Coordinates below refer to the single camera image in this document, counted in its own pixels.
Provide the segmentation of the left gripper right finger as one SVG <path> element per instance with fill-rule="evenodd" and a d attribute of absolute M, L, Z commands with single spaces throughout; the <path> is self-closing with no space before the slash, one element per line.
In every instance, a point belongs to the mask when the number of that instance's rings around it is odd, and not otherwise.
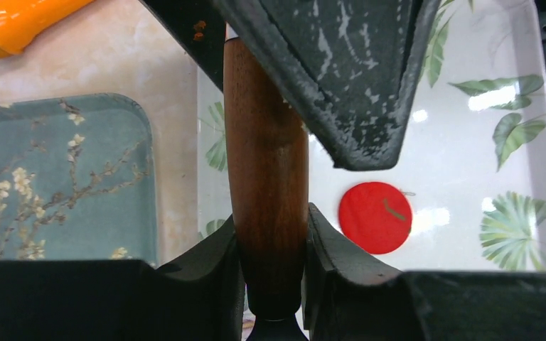
<path fill-rule="evenodd" d="M 546 340 L 546 273 L 401 271 L 314 205 L 302 295 L 312 340 Z"/>

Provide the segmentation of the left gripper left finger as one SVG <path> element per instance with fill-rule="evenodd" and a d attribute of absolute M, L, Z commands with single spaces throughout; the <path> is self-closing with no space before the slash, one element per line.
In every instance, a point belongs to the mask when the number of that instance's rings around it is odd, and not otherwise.
<path fill-rule="evenodd" d="M 244 281 L 227 220 L 158 268 L 0 261 L 0 340 L 239 340 Z"/>

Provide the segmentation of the white leaf pattern tray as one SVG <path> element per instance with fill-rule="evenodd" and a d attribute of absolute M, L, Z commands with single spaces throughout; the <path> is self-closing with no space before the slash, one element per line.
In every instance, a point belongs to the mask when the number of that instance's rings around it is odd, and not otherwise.
<path fill-rule="evenodd" d="M 395 186 L 402 270 L 546 271 L 546 71 L 531 1 L 443 1 L 398 164 L 336 169 L 309 136 L 309 200 L 331 225 L 354 185 Z"/>

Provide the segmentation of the teal blossom pattern tray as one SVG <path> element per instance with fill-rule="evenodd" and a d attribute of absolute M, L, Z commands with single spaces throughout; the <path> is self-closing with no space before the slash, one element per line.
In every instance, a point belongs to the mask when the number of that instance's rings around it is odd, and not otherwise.
<path fill-rule="evenodd" d="M 0 260 L 158 261 L 151 127 L 120 94 L 0 104 Z"/>

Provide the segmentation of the wooden rolling pin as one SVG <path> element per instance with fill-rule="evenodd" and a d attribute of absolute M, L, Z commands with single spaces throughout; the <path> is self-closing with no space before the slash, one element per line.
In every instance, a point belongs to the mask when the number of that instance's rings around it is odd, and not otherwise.
<path fill-rule="evenodd" d="M 224 45 L 227 166 L 251 340 L 303 340 L 296 320 L 308 227 L 307 135 L 239 38 Z"/>

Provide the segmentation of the orange toy carrot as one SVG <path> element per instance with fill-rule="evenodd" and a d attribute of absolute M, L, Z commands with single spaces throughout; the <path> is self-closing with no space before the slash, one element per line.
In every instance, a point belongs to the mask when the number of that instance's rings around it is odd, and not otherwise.
<path fill-rule="evenodd" d="M 19 55 L 33 39 L 91 0 L 0 0 L 0 59 Z"/>

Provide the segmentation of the red dough piece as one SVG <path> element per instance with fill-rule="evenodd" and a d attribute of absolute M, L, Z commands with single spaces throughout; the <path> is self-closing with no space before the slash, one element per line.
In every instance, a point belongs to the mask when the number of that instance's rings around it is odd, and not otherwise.
<path fill-rule="evenodd" d="M 342 233 L 369 254 L 388 254 L 400 248 L 412 229 L 407 196 L 383 182 L 354 185 L 338 205 Z"/>

